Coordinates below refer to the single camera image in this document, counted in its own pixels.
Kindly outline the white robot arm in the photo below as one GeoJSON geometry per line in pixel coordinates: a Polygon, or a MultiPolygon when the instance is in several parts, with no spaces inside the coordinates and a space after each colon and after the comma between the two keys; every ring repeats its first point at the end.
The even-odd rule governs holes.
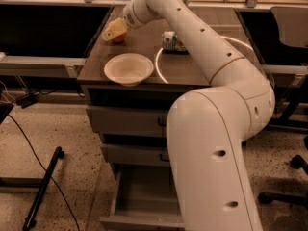
{"type": "Polygon", "coordinates": [[[242,143],[270,121],[270,81],[187,6],[189,0],[132,0],[128,27],[164,19],[209,85],[180,96],[167,115],[167,150],[185,231],[263,231],[242,143]]]}

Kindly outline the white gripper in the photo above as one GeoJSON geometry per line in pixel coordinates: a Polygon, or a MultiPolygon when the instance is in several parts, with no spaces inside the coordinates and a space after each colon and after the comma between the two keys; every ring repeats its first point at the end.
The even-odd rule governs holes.
{"type": "Polygon", "coordinates": [[[131,0],[123,9],[125,21],[119,17],[109,22],[102,33],[102,38],[105,41],[122,42],[127,36],[127,25],[131,28],[140,28],[158,18],[146,0],[131,0]]]}

